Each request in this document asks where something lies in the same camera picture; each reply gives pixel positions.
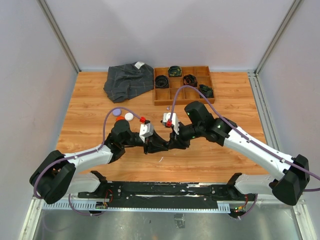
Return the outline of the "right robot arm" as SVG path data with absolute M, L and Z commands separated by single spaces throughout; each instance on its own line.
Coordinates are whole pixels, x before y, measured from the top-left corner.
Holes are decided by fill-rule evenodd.
M 175 113 L 164 113 L 162 123 L 172 127 L 176 140 L 189 143 L 196 138 L 232 149 L 263 167 L 265 175 L 235 173 L 226 188 L 227 196 L 238 200 L 246 194 L 273 195 L 284 204 L 294 206 L 310 181 L 309 161 L 299 154 L 293 157 L 249 135 L 236 123 L 214 118 L 205 105 L 193 101 L 184 108 L 191 124 L 183 125 Z

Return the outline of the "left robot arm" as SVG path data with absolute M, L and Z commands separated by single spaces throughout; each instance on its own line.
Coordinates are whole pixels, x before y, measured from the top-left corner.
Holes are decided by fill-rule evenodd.
M 74 177 L 79 172 L 98 165 L 107 165 L 120 159 L 126 148 L 142 147 L 145 154 L 168 151 L 168 141 L 160 137 L 150 121 L 141 124 L 140 132 L 131 131 L 127 120 L 118 120 L 105 141 L 88 150 L 63 154 L 54 150 L 31 175 L 34 196 L 47 204 L 71 194 Z

